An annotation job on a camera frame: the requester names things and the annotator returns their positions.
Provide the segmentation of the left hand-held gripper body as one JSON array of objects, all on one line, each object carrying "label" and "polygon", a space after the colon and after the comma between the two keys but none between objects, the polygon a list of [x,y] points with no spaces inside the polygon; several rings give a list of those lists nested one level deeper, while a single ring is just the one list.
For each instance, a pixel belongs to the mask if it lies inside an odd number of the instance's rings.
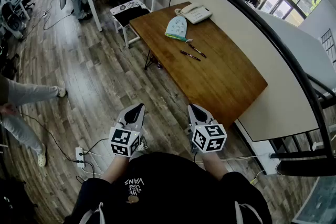
[{"label": "left hand-held gripper body", "polygon": [[109,142],[115,155],[131,157],[140,146],[141,140],[141,124],[130,126],[116,123],[110,129]]}]

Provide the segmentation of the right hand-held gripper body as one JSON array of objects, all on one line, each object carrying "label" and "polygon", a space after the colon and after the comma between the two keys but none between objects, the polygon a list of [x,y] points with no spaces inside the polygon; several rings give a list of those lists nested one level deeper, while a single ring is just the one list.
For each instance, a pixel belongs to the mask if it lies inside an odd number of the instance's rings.
[{"label": "right hand-held gripper body", "polygon": [[222,124],[210,119],[209,122],[197,122],[189,119],[188,136],[192,153],[210,153],[223,149],[227,133]]}]

